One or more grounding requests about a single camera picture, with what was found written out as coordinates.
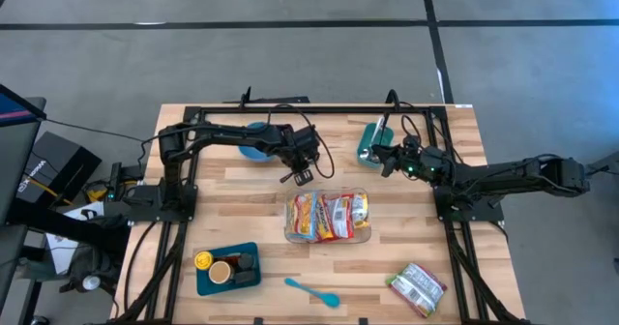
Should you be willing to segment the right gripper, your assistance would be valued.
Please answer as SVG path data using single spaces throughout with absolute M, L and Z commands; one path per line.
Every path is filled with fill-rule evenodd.
M 408 178 L 422 180 L 431 186 L 441 186 L 453 180 L 453 162 L 437 147 L 421 145 L 417 135 L 408 135 L 401 146 L 374 144 L 372 154 L 383 163 L 382 177 L 400 170 Z

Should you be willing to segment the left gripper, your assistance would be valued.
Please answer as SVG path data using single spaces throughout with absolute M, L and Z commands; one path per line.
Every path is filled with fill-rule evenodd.
M 290 173 L 280 178 L 285 183 L 292 178 L 297 186 L 303 186 L 313 180 L 310 164 L 319 158 L 316 132 L 313 126 L 304 127 L 297 132 L 290 125 L 281 129 L 281 145 L 278 147 L 278 157 L 290 168 Z

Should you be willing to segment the yellow chicken ramen packet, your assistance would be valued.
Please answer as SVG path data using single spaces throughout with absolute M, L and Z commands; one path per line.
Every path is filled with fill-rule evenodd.
M 356 228 L 369 226 L 368 196 L 365 193 L 355 193 L 351 206 L 351 218 Z

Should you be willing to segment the blue ramen packet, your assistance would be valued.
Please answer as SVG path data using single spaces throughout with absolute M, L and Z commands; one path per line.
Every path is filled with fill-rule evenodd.
M 316 239 L 315 193 L 292 195 L 286 202 L 285 236 L 292 242 Z

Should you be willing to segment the red Maruchan ramen packet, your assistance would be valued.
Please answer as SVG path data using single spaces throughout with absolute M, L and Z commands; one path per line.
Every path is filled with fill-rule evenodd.
M 339 239 L 354 237 L 354 225 L 351 217 L 352 198 L 351 194 L 344 194 L 328 201 L 333 232 Z
M 336 238 L 328 206 L 322 195 L 316 198 L 317 238 L 319 241 L 330 241 Z

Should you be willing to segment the clear plastic bin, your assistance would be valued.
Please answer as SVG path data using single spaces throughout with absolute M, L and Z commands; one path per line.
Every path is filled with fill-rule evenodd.
M 359 244 L 371 237 L 368 194 L 343 191 L 291 192 L 284 202 L 284 237 L 296 244 Z

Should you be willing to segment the silver green snack packet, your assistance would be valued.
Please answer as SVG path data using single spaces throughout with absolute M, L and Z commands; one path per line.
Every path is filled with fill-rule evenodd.
M 388 278 L 386 285 L 422 318 L 436 313 L 447 290 L 447 286 L 433 273 L 416 263 L 409 263 Z

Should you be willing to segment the teal lid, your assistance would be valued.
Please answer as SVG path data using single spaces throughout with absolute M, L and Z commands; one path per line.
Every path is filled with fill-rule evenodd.
M 329 308 L 338 308 L 340 305 L 340 298 L 337 294 L 335 293 L 328 293 L 328 292 L 321 292 L 318 291 L 316 289 L 313 289 L 309 286 L 303 285 L 291 278 L 286 278 L 284 280 L 284 283 L 288 286 L 294 287 L 294 288 L 298 288 L 300 290 L 306 291 L 308 292 L 308 294 L 316 297 L 318 300 L 320 300 L 325 306 L 329 307 Z

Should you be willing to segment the yellow-lid jar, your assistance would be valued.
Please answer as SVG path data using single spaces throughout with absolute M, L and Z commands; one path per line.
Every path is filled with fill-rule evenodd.
M 210 251 L 199 251 L 193 259 L 197 270 L 207 271 L 214 263 L 214 256 Z

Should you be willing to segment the teal plastic basket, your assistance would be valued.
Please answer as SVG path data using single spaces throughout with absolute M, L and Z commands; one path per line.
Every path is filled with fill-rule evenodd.
M 357 148 L 357 161 L 359 164 L 367 166 L 367 167 L 371 167 L 371 168 L 377 168 L 380 166 L 380 163 L 372 163 L 372 162 L 368 162 L 366 161 L 362 154 L 364 152 L 364 150 L 368 147 L 369 145 L 369 141 L 371 139 L 372 133 L 374 131 L 374 128 L 376 126 L 377 123 L 370 123 L 368 125 L 366 125 L 364 132 L 361 136 L 358 148 Z M 385 129 L 385 133 L 382 139 L 382 144 L 381 145 L 385 145 L 385 146 L 390 146 L 392 144 L 392 141 L 394 139 L 394 131 L 389 128 L 386 127 Z

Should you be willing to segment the blue bowl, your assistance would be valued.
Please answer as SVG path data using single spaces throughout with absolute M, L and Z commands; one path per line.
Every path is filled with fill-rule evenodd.
M 251 128 L 251 129 L 260 129 L 265 126 L 266 124 L 264 122 L 252 122 L 248 124 L 248 128 Z M 265 153 L 250 146 L 239 146 L 238 149 L 245 158 L 247 158 L 248 160 L 252 162 L 268 163 L 275 159 L 274 156 L 268 156 Z

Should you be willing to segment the teal rectangular tray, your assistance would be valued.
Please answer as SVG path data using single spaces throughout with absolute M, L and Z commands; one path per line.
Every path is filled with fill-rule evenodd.
M 214 284 L 209 280 L 208 271 L 201 271 L 196 269 L 196 290 L 200 296 L 213 295 L 226 291 L 242 289 L 247 287 L 257 286 L 261 283 L 261 266 L 258 253 L 258 246 L 254 242 L 243 243 L 239 245 L 228 246 L 224 248 L 207 250 L 212 253 L 215 258 L 222 255 L 227 255 L 234 252 L 247 252 L 251 253 L 255 257 L 255 268 L 253 269 L 257 274 L 257 281 L 246 284 L 235 284 L 233 279 L 226 284 Z

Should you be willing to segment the black computer case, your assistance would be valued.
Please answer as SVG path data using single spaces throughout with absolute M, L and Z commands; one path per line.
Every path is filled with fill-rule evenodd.
M 45 208 L 70 204 L 101 162 L 83 146 L 45 132 L 32 147 L 16 197 Z

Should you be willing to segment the white paper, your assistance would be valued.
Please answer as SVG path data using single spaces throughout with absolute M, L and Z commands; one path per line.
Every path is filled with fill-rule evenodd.
M 71 219 L 76 219 L 78 221 L 88 221 L 103 217 L 104 206 L 102 202 L 97 201 L 76 209 L 72 209 L 64 213 L 64 216 Z M 70 269 L 74 253 L 76 252 L 79 243 L 75 240 L 71 240 L 53 233 L 46 233 L 45 238 L 51 252 L 55 272 L 58 275 L 66 274 Z

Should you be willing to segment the computer monitor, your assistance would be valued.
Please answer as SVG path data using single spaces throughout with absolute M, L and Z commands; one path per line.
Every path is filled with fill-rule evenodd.
M 41 122 L 45 98 L 24 99 L 0 83 L 0 225 L 4 225 Z

